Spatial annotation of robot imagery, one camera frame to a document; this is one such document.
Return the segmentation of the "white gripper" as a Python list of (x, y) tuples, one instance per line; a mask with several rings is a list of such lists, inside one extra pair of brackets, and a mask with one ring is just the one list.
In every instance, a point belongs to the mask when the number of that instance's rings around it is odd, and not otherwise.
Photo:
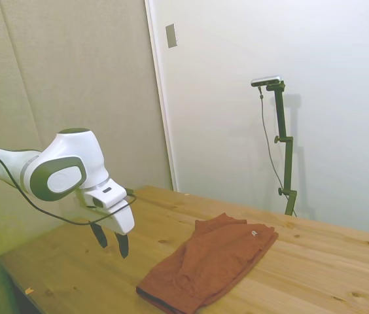
[(129, 255), (128, 233), (135, 226), (130, 203), (126, 200), (126, 193), (109, 191), (76, 191), (76, 199), (80, 205), (82, 217), (95, 221), (90, 225), (97, 242), (102, 248), (107, 247), (107, 238), (103, 231), (106, 227), (116, 234), (118, 248), (122, 258)]

